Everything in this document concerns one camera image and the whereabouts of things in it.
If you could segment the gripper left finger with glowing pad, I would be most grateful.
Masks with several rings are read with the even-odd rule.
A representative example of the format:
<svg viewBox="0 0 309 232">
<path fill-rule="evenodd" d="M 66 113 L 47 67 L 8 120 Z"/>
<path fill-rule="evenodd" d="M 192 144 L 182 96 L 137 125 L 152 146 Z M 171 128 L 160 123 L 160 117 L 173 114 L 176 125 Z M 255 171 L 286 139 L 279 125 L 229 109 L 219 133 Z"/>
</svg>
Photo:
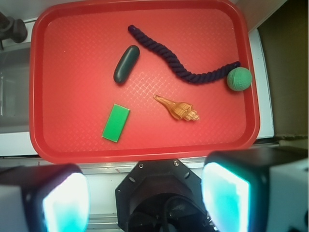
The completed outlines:
<svg viewBox="0 0 309 232">
<path fill-rule="evenodd" d="M 89 214 L 89 184 L 77 165 L 1 167 L 2 232 L 84 232 Z"/>
</svg>

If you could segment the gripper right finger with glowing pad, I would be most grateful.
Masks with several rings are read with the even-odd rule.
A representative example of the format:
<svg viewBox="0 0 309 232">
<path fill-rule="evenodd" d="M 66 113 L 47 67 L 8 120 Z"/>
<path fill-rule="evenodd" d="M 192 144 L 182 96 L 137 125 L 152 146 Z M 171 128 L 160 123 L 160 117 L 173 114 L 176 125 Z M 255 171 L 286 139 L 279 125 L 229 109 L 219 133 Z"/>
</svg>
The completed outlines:
<svg viewBox="0 0 309 232">
<path fill-rule="evenodd" d="M 309 152 L 290 146 L 215 151 L 201 174 L 203 203 L 220 232 L 306 232 Z"/>
</svg>

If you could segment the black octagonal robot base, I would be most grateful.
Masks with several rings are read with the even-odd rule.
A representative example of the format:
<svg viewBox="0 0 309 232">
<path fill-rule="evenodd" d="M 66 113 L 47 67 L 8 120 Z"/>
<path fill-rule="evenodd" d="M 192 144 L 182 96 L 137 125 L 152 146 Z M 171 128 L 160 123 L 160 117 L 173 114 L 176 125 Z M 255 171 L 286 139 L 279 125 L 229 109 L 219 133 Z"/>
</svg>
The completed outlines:
<svg viewBox="0 0 309 232">
<path fill-rule="evenodd" d="M 140 161 L 115 189 L 125 232 L 215 232 L 201 178 L 178 159 Z"/>
</svg>

